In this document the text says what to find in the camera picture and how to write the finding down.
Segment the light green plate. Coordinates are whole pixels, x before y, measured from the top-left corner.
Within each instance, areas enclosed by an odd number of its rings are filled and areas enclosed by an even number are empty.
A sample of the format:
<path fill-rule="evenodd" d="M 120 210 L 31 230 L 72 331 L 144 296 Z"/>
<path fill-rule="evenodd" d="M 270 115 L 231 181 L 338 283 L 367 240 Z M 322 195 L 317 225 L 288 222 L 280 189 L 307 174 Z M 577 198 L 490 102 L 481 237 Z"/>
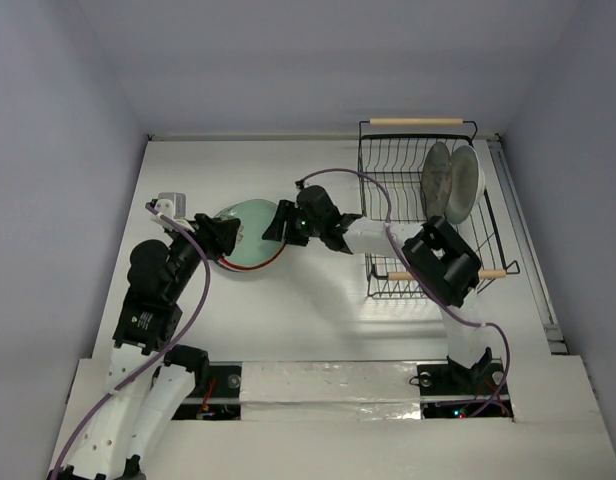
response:
<path fill-rule="evenodd" d="M 280 242 L 263 240 L 262 234 L 271 223 L 276 209 L 277 205 L 269 200 L 251 199 L 222 209 L 216 217 L 240 220 L 234 251 L 274 252 L 280 247 L 285 248 L 285 245 Z"/>

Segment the red and teal plate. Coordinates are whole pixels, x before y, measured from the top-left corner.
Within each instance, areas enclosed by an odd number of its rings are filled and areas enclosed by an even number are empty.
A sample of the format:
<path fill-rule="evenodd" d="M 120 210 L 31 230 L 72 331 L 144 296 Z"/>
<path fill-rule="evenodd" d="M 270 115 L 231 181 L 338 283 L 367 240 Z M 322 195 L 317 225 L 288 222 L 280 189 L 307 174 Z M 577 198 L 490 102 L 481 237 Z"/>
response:
<path fill-rule="evenodd" d="M 280 247 L 274 252 L 238 252 L 235 250 L 229 256 L 220 257 L 217 262 L 222 262 L 235 268 L 256 268 L 267 267 L 274 262 L 284 251 L 284 247 Z"/>

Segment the blue floral white plate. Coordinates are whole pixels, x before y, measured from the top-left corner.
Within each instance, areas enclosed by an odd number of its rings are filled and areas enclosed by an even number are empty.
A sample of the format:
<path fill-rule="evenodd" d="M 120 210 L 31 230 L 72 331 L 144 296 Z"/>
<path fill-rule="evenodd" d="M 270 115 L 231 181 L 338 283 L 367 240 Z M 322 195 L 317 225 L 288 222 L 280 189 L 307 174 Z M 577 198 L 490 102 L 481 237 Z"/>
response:
<path fill-rule="evenodd" d="M 222 262 L 216 262 L 217 267 L 227 271 L 227 272 L 233 272 L 236 274 L 253 274 L 255 272 L 261 271 L 265 269 L 264 267 L 256 267 L 256 268 L 235 268 L 234 266 L 230 266 L 228 264 L 222 263 Z"/>

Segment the dark green marbled plate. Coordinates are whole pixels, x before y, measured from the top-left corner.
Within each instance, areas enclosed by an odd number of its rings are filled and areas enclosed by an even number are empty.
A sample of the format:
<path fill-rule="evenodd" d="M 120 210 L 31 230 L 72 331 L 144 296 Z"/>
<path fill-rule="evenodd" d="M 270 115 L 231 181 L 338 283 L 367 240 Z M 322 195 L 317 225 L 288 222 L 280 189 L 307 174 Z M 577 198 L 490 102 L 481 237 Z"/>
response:
<path fill-rule="evenodd" d="M 427 218 L 444 215 L 451 190 L 451 154 L 445 143 L 436 142 L 426 154 L 421 171 L 420 196 Z"/>

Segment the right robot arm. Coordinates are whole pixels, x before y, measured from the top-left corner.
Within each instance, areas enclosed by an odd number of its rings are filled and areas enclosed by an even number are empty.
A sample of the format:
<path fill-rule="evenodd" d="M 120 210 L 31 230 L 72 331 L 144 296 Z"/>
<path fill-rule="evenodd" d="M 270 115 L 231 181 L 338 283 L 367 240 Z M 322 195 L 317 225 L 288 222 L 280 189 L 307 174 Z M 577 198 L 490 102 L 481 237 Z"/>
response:
<path fill-rule="evenodd" d="M 450 384 L 470 392 L 484 381 L 492 351 L 477 315 L 482 263 L 444 218 L 394 224 L 342 213 L 324 188 L 312 185 L 300 190 L 295 201 L 279 202 L 262 238 L 295 246 L 317 238 L 335 252 L 400 261 L 441 310 Z"/>

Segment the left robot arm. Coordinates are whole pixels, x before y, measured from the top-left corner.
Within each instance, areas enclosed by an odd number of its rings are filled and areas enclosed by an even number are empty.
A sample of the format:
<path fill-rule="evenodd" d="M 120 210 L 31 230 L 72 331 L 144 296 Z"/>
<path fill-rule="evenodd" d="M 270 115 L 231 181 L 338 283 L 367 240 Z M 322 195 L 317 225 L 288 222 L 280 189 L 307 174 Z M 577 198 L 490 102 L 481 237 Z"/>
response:
<path fill-rule="evenodd" d="M 142 479 L 142 470 L 183 400 L 212 387 L 206 351 L 181 344 L 178 300 L 197 267 L 232 253 L 237 219 L 174 219 L 154 205 L 170 244 L 147 240 L 131 252 L 129 288 L 112 340 L 102 398 L 75 427 L 51 479 Z"/>

